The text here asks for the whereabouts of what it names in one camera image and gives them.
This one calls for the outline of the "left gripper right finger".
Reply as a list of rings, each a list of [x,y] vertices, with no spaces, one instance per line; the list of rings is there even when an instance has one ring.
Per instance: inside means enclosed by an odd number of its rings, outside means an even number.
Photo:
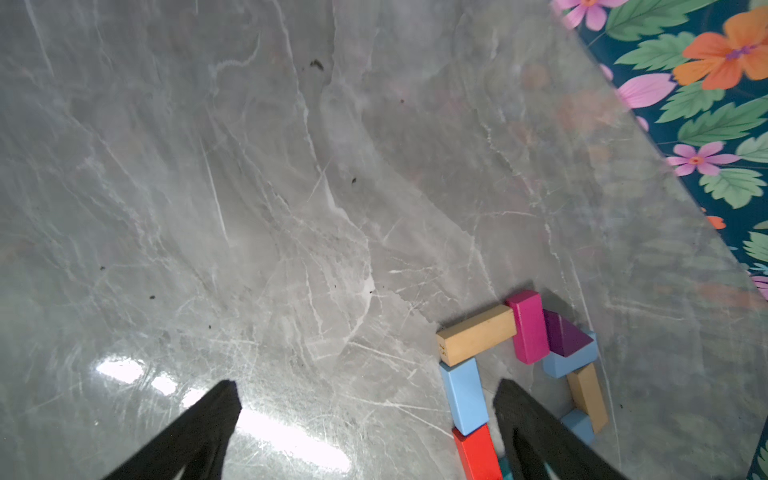
[[[515,479],[625,479],[517,382],[500,381],[493,407]]]

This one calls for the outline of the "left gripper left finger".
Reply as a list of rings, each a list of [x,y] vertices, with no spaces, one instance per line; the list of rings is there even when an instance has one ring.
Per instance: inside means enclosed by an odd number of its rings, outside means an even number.
[[[242,410],[237,384],[222,380],[109,479],[220,479]]]

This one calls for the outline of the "teal rectangular block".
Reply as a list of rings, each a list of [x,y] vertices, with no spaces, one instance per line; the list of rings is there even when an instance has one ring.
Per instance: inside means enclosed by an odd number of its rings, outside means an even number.
[[[501,470],[501,474],[502,474],[502,479],[503,480],[513,480],[514,479],[507,457],[499,458],[499,467],[500,467],[500,470]]]

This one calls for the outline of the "light blue block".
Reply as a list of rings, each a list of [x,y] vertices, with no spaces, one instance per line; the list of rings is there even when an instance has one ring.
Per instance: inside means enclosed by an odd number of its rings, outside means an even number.
[[[475,358],[454,366],[439,362],[454,426],[468,436],[489,421],[489,412]]]
[[[599,356],[597,335],[593,331],[587,331],[586,334],[591,338],[588,345],[567,357],[551,352],[542,360],[543,371],[552,378],[562,378],[597,361]]]
[[[595,433],[590,417],[576,408],[561,418],[561,423],[576,435],[583,443],[589,445],[595,439]]]

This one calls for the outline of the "red rectangular block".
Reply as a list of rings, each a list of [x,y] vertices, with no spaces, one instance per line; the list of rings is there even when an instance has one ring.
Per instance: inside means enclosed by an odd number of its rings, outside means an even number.
[[[502,480],[503,474],[487,424],[462,434],[452,429],[453,438],[467,480]]]

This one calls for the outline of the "natural wood block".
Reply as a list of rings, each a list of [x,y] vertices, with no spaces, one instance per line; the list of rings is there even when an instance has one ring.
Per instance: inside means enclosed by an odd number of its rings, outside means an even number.
[[[453,367],[517,334],[513,310],[497,305],[436,333],[441,361]]]
[[[594,363],[567,375],[575,405],[591,420],[592,429],[599,434],[609,423],[609,416]]]

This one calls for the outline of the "magenta rectangular block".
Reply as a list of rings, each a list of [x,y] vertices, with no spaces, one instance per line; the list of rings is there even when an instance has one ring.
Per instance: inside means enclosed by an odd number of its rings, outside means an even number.
[[[512,340],[517,359],[531,365],[545,358],[550,348],[540,294],[524,290],[507,298],[505,304],[515,318],[517,333]]]

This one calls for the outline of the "purple triangular block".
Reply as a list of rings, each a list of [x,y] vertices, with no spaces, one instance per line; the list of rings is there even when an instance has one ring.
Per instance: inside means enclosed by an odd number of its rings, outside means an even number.
[[[593,339],[562,315],[544,310],[544,321],[550,351],[569,357],[593,342]]]

